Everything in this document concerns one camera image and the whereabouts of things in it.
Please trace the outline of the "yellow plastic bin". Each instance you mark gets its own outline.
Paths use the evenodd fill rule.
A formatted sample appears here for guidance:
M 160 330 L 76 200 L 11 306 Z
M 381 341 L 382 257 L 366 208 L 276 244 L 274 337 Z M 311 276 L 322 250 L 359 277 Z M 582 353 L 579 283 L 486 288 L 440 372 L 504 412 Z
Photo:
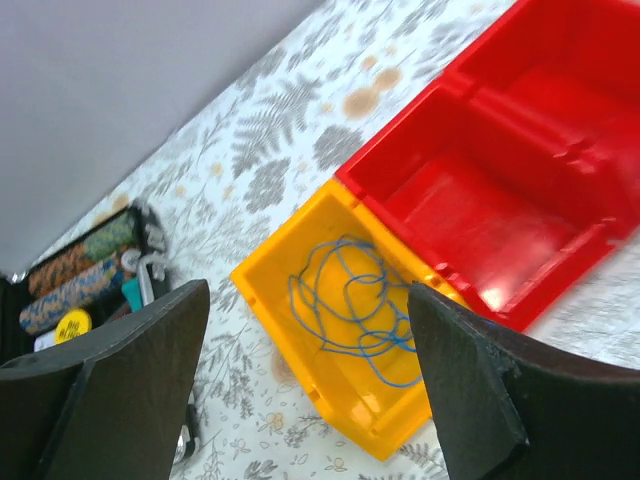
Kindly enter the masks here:
M 388 459 L 430 418 L 408 315 L 415 282 L 461 295 L 337 180 L 232 272 L 319 415 Z

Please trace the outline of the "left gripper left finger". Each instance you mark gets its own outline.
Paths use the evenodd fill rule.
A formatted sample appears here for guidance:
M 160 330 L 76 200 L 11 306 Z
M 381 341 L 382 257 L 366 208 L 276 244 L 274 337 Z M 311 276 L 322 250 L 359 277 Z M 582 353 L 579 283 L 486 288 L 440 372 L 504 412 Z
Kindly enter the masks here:
M 209 315 L 191 280 L 1 367 L 4 479 L 166 479 Z

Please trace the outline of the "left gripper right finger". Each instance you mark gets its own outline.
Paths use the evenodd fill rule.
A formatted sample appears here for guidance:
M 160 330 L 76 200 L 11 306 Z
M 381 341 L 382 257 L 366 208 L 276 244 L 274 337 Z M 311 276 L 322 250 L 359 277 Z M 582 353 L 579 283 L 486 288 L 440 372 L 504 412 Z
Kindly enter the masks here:
M 639 374 L 557 349 L 414 283 L 408 310 L 453 479 L 635 479 Z

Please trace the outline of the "red double plastic bin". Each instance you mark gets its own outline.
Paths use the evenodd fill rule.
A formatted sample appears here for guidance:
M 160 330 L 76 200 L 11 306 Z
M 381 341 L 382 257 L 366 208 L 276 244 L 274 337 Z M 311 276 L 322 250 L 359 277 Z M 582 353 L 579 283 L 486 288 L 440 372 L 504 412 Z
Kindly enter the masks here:
M 526 329 L 639 227 L 639 5 L 519 1 L 336 173 Z

